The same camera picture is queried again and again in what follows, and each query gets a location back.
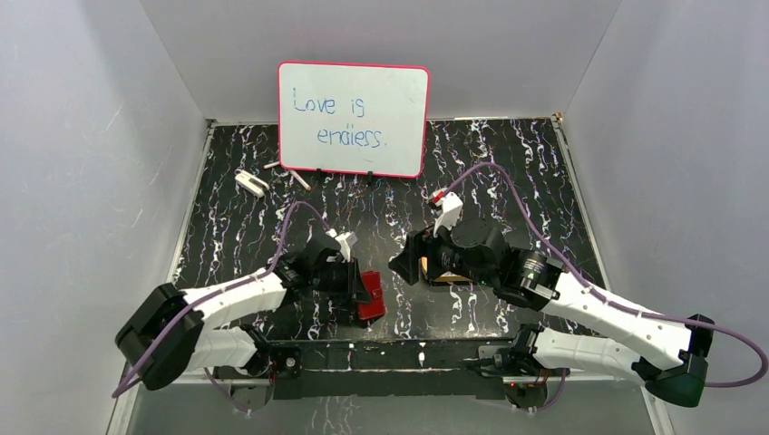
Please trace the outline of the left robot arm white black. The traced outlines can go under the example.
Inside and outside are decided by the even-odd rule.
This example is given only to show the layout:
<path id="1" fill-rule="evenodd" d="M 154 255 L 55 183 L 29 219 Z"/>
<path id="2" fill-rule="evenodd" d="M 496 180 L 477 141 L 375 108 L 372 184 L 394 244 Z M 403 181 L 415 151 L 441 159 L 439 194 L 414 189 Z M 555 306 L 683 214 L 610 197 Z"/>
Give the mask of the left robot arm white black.
<path id="1" fill-rule="evenodd" d="M 355 234 L 330 230 L 256 272 L 225 283 L 179 289 L 166 283 L 150 295 L 115 336 L 131 366 L 126 384 L 156 391 L 183 373 L 231 367 L 261 377 L 279 366 L 281 352 L 258 329 L 237 321 L 274 312 L 320 293 L 354 309 L 358 321 L 385 312 L 381 277 L 362 271 L 352 254 Z"/>

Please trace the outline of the tan oval card tray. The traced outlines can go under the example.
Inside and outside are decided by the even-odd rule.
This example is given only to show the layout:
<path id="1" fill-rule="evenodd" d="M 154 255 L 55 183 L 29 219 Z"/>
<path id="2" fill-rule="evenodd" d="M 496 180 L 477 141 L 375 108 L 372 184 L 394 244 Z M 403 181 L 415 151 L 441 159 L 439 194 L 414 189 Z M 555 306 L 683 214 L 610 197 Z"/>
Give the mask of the tan oval card tray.
<path id="1" fill-rule="evenodd" d="M 428 268 L 429 268 L 428 259 L 425 256 L 421 258 L 420 267 L 421 267 L 422 279 L 424 279 L 430 285 L 436 285 L 436 286 L 450 285 L 450 284 L 467 285 L 472 283 L 471 279 L 461 275 L 453 274 L 451 272 L 446 272 L 440 276 L 431 278 L 428 274 Z"/>

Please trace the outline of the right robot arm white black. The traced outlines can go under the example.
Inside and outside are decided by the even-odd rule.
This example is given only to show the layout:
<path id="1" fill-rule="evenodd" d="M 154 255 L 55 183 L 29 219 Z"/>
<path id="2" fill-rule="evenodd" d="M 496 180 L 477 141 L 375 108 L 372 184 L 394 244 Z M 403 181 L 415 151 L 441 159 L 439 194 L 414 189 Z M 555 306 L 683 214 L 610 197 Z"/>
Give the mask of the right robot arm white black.
<path id="1" fill-rule="evenodd" d="M 524 324 L 508 350 L 483 351 L 475 371 L 511 376 L 577 369 L 633 381 L 677 406 L 694 408 L 700 402 L 713 340 L 710 330 L 649 319 L 638 307 L 622 311 L 626 300 L 591 283 L 581 284 L 559 261 L 508 245 L 502 232 L 482 219 L 451 229 L 414 231 L 388 266 L 413 285 L 420 279 L 423 259 L 429 278 L 461 276 L 490 287 L 510 305 L 594 331 L 592 336 L 573 335 Z"/>

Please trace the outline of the red leather card holder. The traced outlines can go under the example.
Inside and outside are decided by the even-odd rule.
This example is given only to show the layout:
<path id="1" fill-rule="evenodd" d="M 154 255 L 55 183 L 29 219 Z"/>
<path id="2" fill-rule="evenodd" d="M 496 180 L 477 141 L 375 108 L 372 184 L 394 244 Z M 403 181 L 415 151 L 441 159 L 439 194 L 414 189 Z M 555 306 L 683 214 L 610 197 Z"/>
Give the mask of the red leather card holder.
<path id="1" fill-rule="evenodd" d="M 363 272 L 361 281 L 368 299 L 357 303 L 358 319 L 360 321 L 376 321 L 386 315 L 380 273 L 376 271 Z"/>

